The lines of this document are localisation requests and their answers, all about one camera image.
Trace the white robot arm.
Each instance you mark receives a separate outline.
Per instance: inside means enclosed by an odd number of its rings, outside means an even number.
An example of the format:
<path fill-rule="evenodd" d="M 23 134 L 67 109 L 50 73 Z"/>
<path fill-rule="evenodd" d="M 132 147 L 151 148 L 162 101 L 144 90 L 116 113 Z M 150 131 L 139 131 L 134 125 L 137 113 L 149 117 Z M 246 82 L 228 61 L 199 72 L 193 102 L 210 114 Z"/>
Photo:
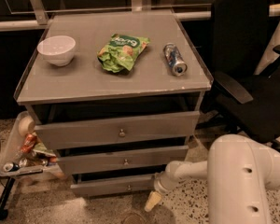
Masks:
<path fill-rule="evenodd" d="M 145 210 L 191 178 L 207 180 L 209 224 L 273 224 L 266 191 L 280 188 L 276 150 L 242 135 L 222 135 L 206 161 L 171 161 L 156 174 Z"/>

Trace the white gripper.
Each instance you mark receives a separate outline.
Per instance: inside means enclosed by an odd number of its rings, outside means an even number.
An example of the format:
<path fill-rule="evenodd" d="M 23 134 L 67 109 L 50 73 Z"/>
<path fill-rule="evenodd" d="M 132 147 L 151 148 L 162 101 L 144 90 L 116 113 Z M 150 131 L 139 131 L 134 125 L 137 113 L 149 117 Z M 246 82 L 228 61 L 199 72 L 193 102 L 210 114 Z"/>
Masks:
<path fill-rule="evenodd" d="M 177 182 L 172 180 L 165 172 L 154 175 L 154 189 L 148 195 L 145 211 L 150 212 L 162 199 L 161 193 L 167 193 L 177 187 Z"/>

